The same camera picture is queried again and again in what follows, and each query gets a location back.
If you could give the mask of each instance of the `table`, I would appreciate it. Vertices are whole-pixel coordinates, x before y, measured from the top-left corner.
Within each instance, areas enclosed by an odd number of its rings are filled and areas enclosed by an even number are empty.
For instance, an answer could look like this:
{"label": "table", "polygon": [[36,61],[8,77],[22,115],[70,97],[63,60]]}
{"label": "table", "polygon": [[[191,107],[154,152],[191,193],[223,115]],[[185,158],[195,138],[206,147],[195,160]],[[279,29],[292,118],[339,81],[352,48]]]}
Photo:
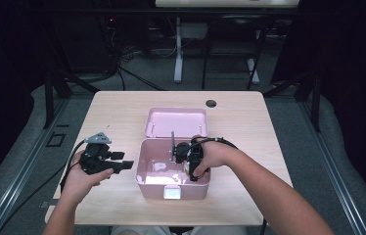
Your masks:
{"label": "table", "polygon": [[[206,106],[207,100],[216,107]],[[144,127],[154,107],[206,110],[209,137],[224,137],[292,185],[263,97],[234,91],[102,91],[96,93],[76,143],[104,132],[110,151],[125,152],[134,167],[94,187],[76,210],[83,225],[260,225],[262,215],[227,166],[213,168],[203,200],[154,200],[143,197],[135,173]],[[58,187],[54,199],[60,198]],[[47,221],[54,206],[46,214]]]}
{"label": "table", "polygon": [[[263,9],[295,9],[299,0],[156,0],[160,8],[263,8]],[[174,67],[174,82],[182,81],[183,55],[181,43],[181,22],[176,21],[176,65]],[[253,60],[247,60],[249,70],[253,68]],[[253,84],[259,84],[257,72],[252,79]]]}

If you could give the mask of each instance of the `pink storage box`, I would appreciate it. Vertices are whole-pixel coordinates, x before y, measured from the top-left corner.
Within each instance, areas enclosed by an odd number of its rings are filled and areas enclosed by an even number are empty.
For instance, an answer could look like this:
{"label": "pink storage box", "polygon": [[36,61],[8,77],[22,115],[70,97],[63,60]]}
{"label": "pink storage box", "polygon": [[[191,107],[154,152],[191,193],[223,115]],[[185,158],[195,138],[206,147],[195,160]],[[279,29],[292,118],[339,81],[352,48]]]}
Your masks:
{"label": "pink storage box", "polygon": [[148,137],[141,144],[135,179],[143,196],[151,199],[191,199],[206,196],[210,173],[190,181],[183,164],[170,160],[171,131],[176,146],[193,136],[207,136],[206,111],[187,108],[152,108],[146,123]]}

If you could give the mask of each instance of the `box lid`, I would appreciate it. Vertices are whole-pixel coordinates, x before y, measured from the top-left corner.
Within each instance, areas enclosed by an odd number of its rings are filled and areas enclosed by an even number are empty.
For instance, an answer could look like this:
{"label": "box lid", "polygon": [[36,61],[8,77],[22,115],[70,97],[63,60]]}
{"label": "box lid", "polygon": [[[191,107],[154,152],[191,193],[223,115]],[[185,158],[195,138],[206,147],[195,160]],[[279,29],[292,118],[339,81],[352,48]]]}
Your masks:
{"label": "box lid", "polygon": [[152,108],[146,123],[145,134],[151,138],[192,138],[207,136],[206,111],[196,108]]}

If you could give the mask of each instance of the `black chair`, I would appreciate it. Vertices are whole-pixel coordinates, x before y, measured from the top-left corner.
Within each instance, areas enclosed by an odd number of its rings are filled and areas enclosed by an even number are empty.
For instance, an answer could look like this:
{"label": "black chair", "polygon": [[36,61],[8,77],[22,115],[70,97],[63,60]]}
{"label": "black chair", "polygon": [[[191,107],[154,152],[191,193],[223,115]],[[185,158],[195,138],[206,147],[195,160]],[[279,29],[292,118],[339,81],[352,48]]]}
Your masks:
{"label": "black chair", "polygon": [[[208,25],[206,45],[204,49],[204,71],[202,89],[205,89],[206,72],[249,72],[250,79],[247,89],[252,85],[262,46],[268,31],[275,22],[262,16],[223,16]],[[207,60],[211,56],[241,57],[247,61],[253,60],[253,68],[247,70],[208,70]]]}

